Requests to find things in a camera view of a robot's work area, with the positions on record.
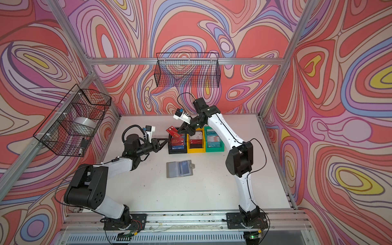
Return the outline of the red VIP card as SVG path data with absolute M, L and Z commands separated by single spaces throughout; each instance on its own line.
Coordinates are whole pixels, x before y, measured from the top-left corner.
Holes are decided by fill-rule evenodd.
M 182 135 L 180 133 L 178 133 L 178 130 L 173 126 L 170 126 L 169 128 L 167 128 L 166 132 L 173 138 L 181 138 L 182 137 Z
M 172 146 L 184 146 L 184 138 L 172 138 L 171 139 Z

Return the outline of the grey leather card holder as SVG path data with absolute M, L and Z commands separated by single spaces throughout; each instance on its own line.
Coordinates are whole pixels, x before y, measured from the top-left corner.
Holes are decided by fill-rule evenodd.
M 179 178 L 193 175 L 195 165 L 191 160 L 173 161 L 166 163 L 166 177 Z

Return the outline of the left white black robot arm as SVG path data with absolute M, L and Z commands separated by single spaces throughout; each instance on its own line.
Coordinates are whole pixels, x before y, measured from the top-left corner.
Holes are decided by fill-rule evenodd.
M 130 134 L 122 142 L 124 151 L 120 157 L 102 164 L 84 164 L 79 167 L 64 194 L 65 204 L 90 209 L 102 215 L 105 228 L 111 230 L 130 229 L 133 218 L 127 205 L 106 195 L 108 180 L 137 169 L 142 162 L 141 157 L 159 152 L 168 143 L 168 138 L 145 140 L 137 134 Z

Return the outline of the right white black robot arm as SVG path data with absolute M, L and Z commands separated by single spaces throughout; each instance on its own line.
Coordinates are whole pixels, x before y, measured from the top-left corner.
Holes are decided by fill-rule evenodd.
M 203 98 L 194 100 L 193 105 L 198 114 L 195 117 L 188 115 L 182 108 L 176 110 L 174 118 L 183 121 L 179 133 L 193 136 L 196 129 L 202 129 L 207 125 L 223 141 L 228 150 L 225 165 L 228 172 L 235 177 L 238 188 L 239 223 L 248 228 L 260 218 L 260 208 L 253 200 L 250 181 L 254 155 L 253 145 L 235 133 L 216 106 L 208 106 Z

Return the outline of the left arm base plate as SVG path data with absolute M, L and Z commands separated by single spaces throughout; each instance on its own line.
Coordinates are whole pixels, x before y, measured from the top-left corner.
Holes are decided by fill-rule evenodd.
M 105 231 L 133 231 L 140 232 L 145 229 L 147 214 L 135 213 L 128 218 L 113 219 L 104 217 L 100 220 L 104 224 Z

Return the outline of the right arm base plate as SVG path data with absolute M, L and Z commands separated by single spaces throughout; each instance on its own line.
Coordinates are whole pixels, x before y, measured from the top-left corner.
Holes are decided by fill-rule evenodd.
M 269 228 L 269 221 L 264 212 L 256 214 L 226 213 L 223 219 L 229 229 L 260 229 Z

